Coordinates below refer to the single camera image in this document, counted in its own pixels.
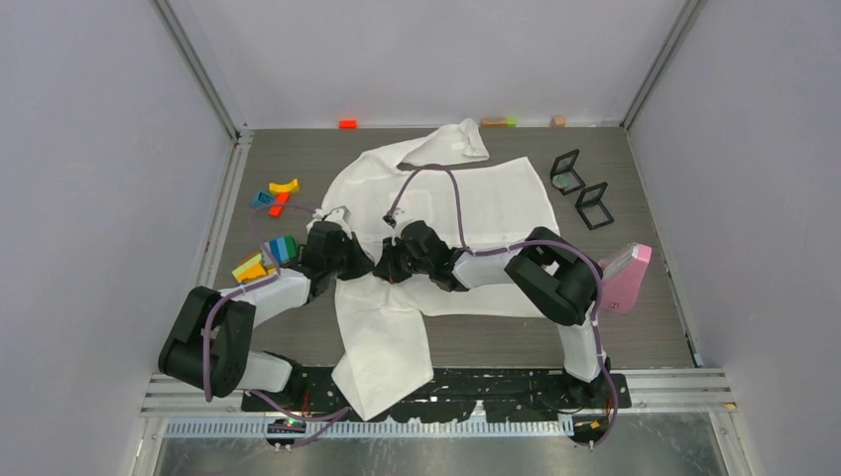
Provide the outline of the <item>white shirt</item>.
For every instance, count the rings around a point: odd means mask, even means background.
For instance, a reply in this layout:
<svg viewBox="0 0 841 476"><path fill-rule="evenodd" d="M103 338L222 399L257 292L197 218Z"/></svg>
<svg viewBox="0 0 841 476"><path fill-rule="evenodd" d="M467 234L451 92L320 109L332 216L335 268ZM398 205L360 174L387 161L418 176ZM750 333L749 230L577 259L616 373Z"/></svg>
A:
<svg viewBox="0 0 841 476"><path fill-rule="evenodd" d="M558 228L531 162L494 166L489 159L479 126L466 119L363 152L323 199L326 210L347 208L349 227L374 262L369 274L335 290L344 355L332 377L365 420L432 379L426 317L539 313L499 257L470 265L466 284L456 279L455 262L472 251Z"/></svg>

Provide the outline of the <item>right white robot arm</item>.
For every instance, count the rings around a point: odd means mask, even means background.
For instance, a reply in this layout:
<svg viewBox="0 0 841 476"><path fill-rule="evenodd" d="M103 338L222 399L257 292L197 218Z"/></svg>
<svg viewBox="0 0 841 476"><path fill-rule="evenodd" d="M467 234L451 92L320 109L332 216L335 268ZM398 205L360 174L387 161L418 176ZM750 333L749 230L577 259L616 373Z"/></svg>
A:
<svg viewBox="0 0 841 476"><path fill-rule="evenodd" d="M384 241L373 274L391 284L425 275L446 292L513 284L558 329L569 399L591 407L606 392L608 357L598 329L603 272L545 227L523 241L487 250L447 245L424 221Z"/></svg>

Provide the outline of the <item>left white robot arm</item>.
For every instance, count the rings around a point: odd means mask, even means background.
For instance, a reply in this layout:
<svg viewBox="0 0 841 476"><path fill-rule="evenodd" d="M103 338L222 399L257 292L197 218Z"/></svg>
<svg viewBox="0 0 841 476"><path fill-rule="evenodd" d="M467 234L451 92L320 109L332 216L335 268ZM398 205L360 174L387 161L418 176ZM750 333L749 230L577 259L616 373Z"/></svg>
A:
<svg viewBox="0 0 841 476"><path fill-rule="evenodd" d="M295 409L304 395L285 357L251 348L253 331L279 314L310 303L334 280L374 268L356 236L339 224L311 226L298 254L267 278L235 289L196 287L185 297L158 358L160 372L200 389L207 400L236 390L263 391L278 409Z"/></svg>

